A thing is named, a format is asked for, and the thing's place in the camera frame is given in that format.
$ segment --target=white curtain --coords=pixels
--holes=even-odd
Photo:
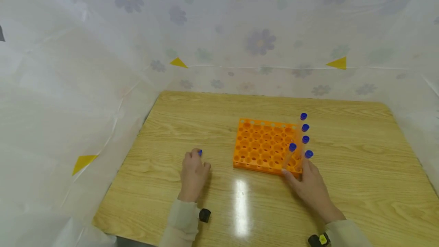
[[[113,246],[90,223],[165,89],[382,102],[437,191],[438,47],[437,0],[0,0],[0,238]]]

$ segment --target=right hand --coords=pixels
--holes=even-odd
[[[291,189],[315,212],[323,221],[329,222],[345,220],[343,213],[332,203],[328,190],[318,168],[311,161],[304,158],[302,163],[302,181],[296,180],[294,175],[282,169]]]

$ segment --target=sleeve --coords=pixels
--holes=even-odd
[[[175,200],[159,247],[191,247],[198,233],[199,213],[196,203]]]
[[[352,220],[341,220],[327,224],[326,234],[333,247],[372,247],[366,235]]]

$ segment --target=wooden table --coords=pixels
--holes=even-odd
[[[281,177],[232,167],[240,117],[295,123],[301,112],[333,201],[374,246],[437,244],[439,200],[385,105],[176,91],[160,94],[95,226],[158,245],[184,153],[200,147],[212,165],[200,203],[212,215],[194,246],[307,246],[322,224]]]

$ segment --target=left hand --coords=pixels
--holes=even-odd
[[[183,160],[183,168],[180,173],[181,191],[178,199],[184,202],[196,202],[207,181],[210,172],[210,163],[201,161],[198,155],[200,149],[192,149],[186,152]]]

